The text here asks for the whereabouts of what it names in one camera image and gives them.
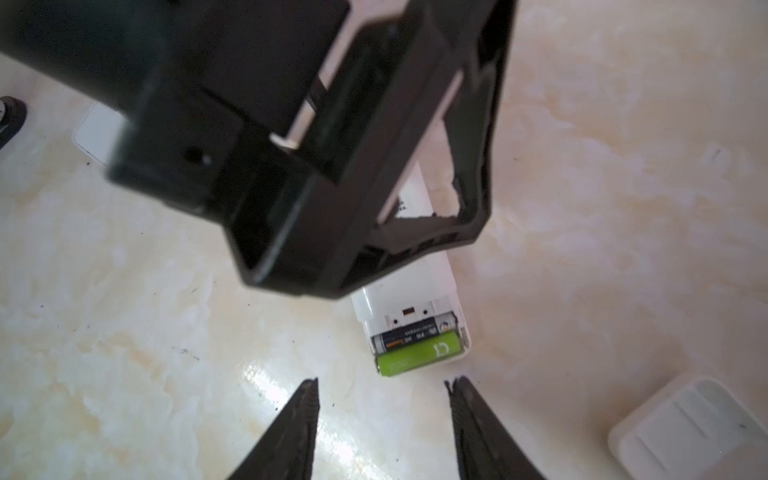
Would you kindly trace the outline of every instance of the black plastic housing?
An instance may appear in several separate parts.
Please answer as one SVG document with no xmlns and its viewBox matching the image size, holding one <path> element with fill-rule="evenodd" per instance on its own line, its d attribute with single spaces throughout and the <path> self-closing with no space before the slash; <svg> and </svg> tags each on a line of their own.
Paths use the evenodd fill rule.
<svg viewBox="0 0 768 480">
<path fill-rule="evenodd" d="M 338 298 L 481 233 L 514 0 L 412 0 L 358 32 L 327 92 L 316 74 L 346 0 L 121 1 L 102 25 L 71 2 L 11 0 L 0 48 L 125 111 L 110 179 L 221 223 L 245 283 Z M 23 4 L 76 15 L 38 25 Z M 458 215 L 380 223 L 458 72 L 443 117 Z M 277 147 L 307 97 L 300 148 Z"/>
</svg>

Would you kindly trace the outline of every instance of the beige marble pattern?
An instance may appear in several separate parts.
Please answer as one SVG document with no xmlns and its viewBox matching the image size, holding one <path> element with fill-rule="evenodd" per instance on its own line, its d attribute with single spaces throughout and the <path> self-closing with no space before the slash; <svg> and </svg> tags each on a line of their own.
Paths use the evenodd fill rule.
<svg viewBox="0 0 768 480">
<path fill-rule="evenodd" d="M 314 376 L 314 478 L 457 478 L 458 374 L 549 478 L 626 478 L 608 430 L 682 371 L 766 422 L 767 5 L 522 2 L 494 215 L 449 254 L 473 352 L 395 379 L 349 300 L 242 287 L 216 226 L 71 143 L 88 99 L 0 58 L 31 108 L 0 151 L 0 478 L 224 478 Z M 440 131 L 421 160 L 450 210 Z"/>
</svg>

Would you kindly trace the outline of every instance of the screw hole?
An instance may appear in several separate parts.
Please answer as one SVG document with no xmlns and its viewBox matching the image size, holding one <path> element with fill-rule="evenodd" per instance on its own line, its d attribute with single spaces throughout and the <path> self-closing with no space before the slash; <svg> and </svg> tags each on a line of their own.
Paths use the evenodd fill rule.
<svg viewBox="0 0 768 480">
<path fill-rule="evenodd" d="M 189 147 L 184 152 L 184 160 L 194 165 L 202 164 L 206 167 L 214 162 L 214 159 L 211 158 L 209 154 L 204 153 L 198 147 Z"/>
</svg>

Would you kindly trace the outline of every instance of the marble floor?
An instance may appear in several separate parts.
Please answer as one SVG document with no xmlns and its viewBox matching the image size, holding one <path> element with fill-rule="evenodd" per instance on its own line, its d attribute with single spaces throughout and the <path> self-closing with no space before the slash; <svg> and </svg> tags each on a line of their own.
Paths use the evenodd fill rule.
<svg viewBox="0 0 768 480">
<path fill-rule="evenodd" d="M 353 4 L 347 37 L 402 7 Z M 679 372 L 768 422 L 765 45 L 762 0 L 523 0 L 493 218 L 449 253 L 472 353 L 394 379 L 349 299 L 243 287 L 219 228 L 72 144 L 89 99 L 0 57 L 30 107 L 0 151 L 0 478 L 224 478 L 309 377 L 314 478 L 458 478 L 460 374 L 552 479 L 626 478 L 607 433 Z"/>
</svg>

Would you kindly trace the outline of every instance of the white plastic lid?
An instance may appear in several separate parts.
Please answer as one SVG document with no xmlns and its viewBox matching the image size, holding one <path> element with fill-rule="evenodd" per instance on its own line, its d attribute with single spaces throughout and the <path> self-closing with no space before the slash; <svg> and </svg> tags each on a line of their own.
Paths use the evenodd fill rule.
<svg viewBox="0 0 768 480">
<path fill-rule="evenodd" d="M 686 374 L 611 430 L 635 480 L 766 480 L 768 432 L 715 379 Z"/>
</svg>

